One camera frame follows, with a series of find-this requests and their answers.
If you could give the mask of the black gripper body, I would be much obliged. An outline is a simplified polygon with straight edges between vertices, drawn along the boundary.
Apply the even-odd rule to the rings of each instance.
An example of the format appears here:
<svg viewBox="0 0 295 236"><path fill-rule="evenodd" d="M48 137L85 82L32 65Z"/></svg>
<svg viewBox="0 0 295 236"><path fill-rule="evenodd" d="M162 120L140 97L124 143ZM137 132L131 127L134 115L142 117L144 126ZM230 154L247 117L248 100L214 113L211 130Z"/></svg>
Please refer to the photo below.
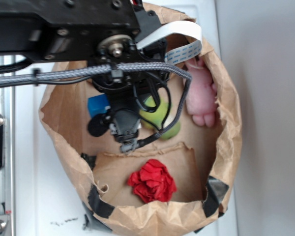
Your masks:
<svg viewBox="0 0 295 236"><path fill-rule="evenodd" d="M112 29L103 30L96 41L96 58L88 65L109 63L111 72L92 77L94 87L106 94L111 108L94 116L88 124L92 136L100 137L107 130L121 143L121 152L141 147L138 129L142 120L140 110L153 113L160 105L158 89L165 87L169 74L162 70L131 71L131 64L143 67L148 63L164 62L167 48L165 37L153 40L146 46L138 43L162 25L153 10L136 9L127 24L117 23ZM155 107L145 101L153 97Z"/></svg>

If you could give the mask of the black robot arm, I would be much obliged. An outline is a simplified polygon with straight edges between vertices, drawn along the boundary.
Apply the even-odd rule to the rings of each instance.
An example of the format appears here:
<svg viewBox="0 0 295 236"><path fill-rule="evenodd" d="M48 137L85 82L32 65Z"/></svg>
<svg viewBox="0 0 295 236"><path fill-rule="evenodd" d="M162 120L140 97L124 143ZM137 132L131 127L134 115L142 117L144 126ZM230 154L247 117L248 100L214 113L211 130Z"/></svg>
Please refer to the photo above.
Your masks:
<svg viewBox="0 0 295 236"><path fill-rule="evenodd" d="M157 69L165 61L164 36L141 41L161 27L140 0L0 0L0 56L23 60L0 66L0 74L34 63L85 60L94 72L93 86L108 97L109 108L92 116L88 131L102 136L110 130L122 152L159 138L138 140L140 110L154 112L144 101L160 103L158 89L169 74Z"/></svg>

